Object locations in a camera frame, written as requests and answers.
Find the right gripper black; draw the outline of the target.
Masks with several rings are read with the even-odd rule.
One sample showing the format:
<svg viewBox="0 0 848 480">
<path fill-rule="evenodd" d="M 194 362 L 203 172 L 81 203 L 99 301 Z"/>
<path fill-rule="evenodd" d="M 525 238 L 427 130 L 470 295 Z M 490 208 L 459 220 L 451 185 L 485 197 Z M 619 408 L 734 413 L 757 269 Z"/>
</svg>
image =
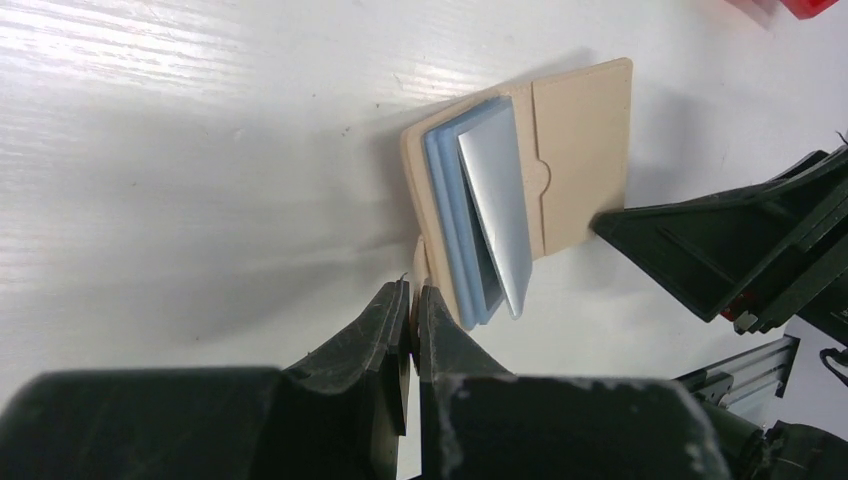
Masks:
<svg viewBox="0 0 848 480">
<path fill-rule="evenodd" d="M 766 182 L 598 215 L 593 231 L 705 322 L 766 333 L 797 315 L 847 344 L 847 149 Z"/>
</svg>

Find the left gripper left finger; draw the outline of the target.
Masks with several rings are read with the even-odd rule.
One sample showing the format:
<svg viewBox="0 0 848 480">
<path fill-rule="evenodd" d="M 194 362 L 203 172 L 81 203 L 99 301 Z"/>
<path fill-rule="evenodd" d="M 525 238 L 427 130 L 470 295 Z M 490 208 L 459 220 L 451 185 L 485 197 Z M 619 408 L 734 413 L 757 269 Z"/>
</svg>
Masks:
<svg viewBox="0 0 848 480">
<path fill-rule="evenodd" d="M 1 415 L 5 479 L 392 479 L 410 285 L 292 366 L 41 374 Z"/>
</svg>

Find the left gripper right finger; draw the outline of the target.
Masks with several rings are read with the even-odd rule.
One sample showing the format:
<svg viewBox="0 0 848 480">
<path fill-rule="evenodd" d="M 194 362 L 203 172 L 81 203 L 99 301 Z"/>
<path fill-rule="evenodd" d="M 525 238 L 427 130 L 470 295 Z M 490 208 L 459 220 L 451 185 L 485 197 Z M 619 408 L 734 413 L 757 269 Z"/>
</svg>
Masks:
<svg viewBox="0 0 848 480">
<path fill-rule="evenodd" d="M 421 289 L 426 479 L 727 479 L 704 410 L 668 380 L 519 376 Z"/>
</svg>

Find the beige card holder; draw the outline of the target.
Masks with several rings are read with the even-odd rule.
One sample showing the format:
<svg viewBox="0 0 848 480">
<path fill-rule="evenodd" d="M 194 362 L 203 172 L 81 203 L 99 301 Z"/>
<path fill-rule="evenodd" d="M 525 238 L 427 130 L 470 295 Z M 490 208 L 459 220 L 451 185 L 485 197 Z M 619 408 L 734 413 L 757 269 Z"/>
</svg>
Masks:
<svg viewBox="0 0 848 480">
<path fill-rule="evenodd" d="M 618 58 L 493 87 L 408 127 L 400 154 L 420 236 L 417 275 L 462 328 L 523 313 L 537 259 L 623 206 L 633 63 Z"/>
</svg>

